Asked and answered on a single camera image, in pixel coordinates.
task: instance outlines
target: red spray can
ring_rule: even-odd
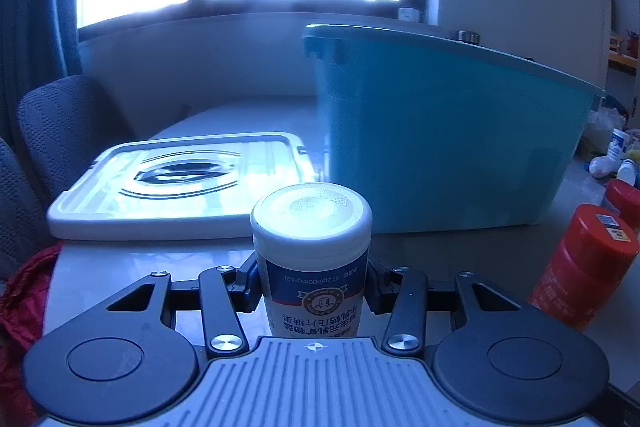
[[[618,288],[638,250],[636,234],[618,216],[581,204],[529,303],[582,330]]]
[[[640,190],[622,180],[611,180],[600,206],[620,216],[636,235],[640,233]]]

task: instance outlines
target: round pad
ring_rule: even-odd
[[[24,359],[25,388],[74,424],[121,424],[172,404],[193,382],[193,346],[146,312],[92,314],[44,336]]]
[[[100,354],[97,363],[96,354]],[[125,377],[142,362],[142,349],[123,339],[94,339],[76,346],[67,359],[69,368],[85,380],[109,381]]]
[[[461,406],[509,425],[562,423],[609,383],[602,350],[542,312],[476,313],[433,354],[436,379]]]
[[[489,349],[489,362],[508,377],[539,380],[550,377],[562,365],[562,354],[545,341],[513,337],[495,343]]]

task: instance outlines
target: white plastic bottle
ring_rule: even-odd
[[[254,248],[274,336],[356,334],[371,219],[361,195],[330,183],[284,187],[256,203]]]
[[[632,187],[636,183],[636,176],[638,175],[638,166],[636,162],[633,160],[624,160],[620,164],[620,169],[618,169],[617,178],[620,181],[623,181]]]
[[[607,156],[611,158],[617,166],[622,162],[622,156],[626,152],[626,146],[629,144],[631,137],[620,129],[614,129],[611,133],[611,142],[607,149]]]

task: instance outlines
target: table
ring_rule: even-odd
[[[315,102],[281,98],[248,100],[192,116],[159,133],[157,138],[233,132],[283,131],[297,134],[316,168],[322,165],[322,139]],[[548,214],[538,225],[462,232],[384,234],[374,236],[370,252],[387,266],[405,265],[425,271],[430,279],[450,279],[462,270],[475,271],[525,298],[562,236],[575,207],[599,203],[604,187],[579,162],[565,173]],[[152,270],[167,270],[174,280],[196,279],[212,266],[239,266],[253,251],[247,239],[167,242],[68,242],[51,280],[44,331],[57,328]],[[640,379],[640,263],[590,326],[587,334],[609,359],[611,381],[627,390]],[[448,331],[447,314],[431,313],[429,341]],[[270,334],[264,305],[239,319],[251,344]],[[360,334],[378,339],[388,316],[364,309]],[[204,343],[199,312],[178,312],[177,331],[194,344]]]

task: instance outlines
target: barcode sticker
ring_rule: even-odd
[[[604,214],[596,214],[596,217],[598,218],[599,222],[601,222],[606,227],[619,227],[620,226],[618,224],[618,222],[615,219],[613,219],[613,217],[611,217],[611,216],[604,216]]]
[[[631,239],[629,239],[624,230],[610,229],[607,227],[607,232],[609,232],[609,235],[616,241],[625,241],[626,243],[631,242]]]

